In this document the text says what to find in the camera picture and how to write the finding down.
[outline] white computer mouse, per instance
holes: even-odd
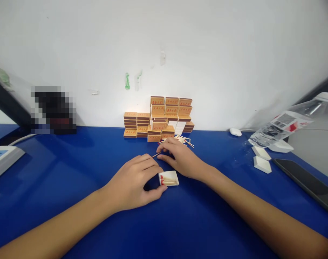
[[[242,132],[239,129],[231,128],[230,133],[234,136],[241,137]]]

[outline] blue table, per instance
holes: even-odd
[[[19,143],[26,154],[0,177],[0,247],[104,186],[134,156],[155,154],[157,143],[124,139],[123,131],[79,127],[77,135],[38,135]],[[328,213],[273,162],[271,174],[254,168],[246,136],[189,136],[202,160],[328,238]],[[328,185],[328,177],[294,154],[269,153],[296,161]],[[64,258],[277,258],[212,190],[178,178],[180,185],[158,201],[105,220]],[[147,187],[158,185],[154,177]]]
[[[0,124],[0,138],[6,136],[18,128],[19,126],[17,124]]]

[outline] power strip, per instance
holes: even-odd
[[[16,146],[0,146],[0,175],[25,154]]]

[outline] left hand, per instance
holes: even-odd
[[[136,156],[114,175],[110,182],[99,191],[105,199],[112,200],[115,212],[144,206],[161,197],[168,188],[145,191],[145,183],[156,174],[163,172],[158,163],[149,155]]]

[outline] open matchbox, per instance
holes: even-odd
[[[158,173],[159,185],[162,185],[160,176],[176,180],[175,184],[168,184],[168,185],[165,185],[165,186],[177,186],[177,185],[179,185],[177,173],[176,173],[175,170],[174,171],[165,171],[165,172]]]

